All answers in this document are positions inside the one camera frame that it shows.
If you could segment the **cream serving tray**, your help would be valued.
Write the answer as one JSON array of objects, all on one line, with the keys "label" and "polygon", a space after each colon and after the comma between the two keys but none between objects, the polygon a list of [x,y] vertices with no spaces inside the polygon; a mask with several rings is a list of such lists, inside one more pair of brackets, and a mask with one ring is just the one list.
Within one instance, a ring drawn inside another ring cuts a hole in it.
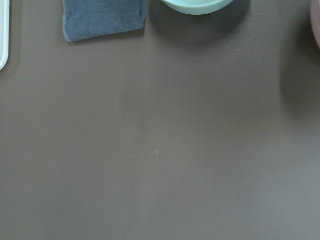
[{"label": "cream serving tray", "polygon": [[9,58],[10,43],[10,0],[0,0],[0,70]]}]

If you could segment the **mint green bowl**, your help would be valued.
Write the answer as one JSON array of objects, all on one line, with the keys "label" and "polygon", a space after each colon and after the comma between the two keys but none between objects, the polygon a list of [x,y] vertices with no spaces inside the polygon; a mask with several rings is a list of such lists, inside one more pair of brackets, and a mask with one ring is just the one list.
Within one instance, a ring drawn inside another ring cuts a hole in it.
[{"label": "mint green bowl", "polygon": [[231,3],[233,0],[162,0],[173,10],[187,15],[206,15],[217,12]]}]

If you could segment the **grey folded cloth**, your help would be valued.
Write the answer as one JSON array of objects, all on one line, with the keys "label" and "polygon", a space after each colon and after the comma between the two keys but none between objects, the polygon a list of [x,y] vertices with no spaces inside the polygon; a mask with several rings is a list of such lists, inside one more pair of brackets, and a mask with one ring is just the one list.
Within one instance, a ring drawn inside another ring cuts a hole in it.
[{"label": "grey folded cloth", "polygon": [[146,0],[64,0],[62,3],[63,35],[71,43],[145,27]]}]

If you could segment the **pink bowl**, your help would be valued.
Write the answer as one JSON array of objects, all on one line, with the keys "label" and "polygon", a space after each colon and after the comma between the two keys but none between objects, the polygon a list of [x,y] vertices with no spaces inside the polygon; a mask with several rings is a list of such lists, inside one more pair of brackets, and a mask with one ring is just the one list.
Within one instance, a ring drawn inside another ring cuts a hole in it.
[{"label": "pink bowl", "polygon": [[310,19],[315,41],[320,47],[320,0],[310,1]]}]

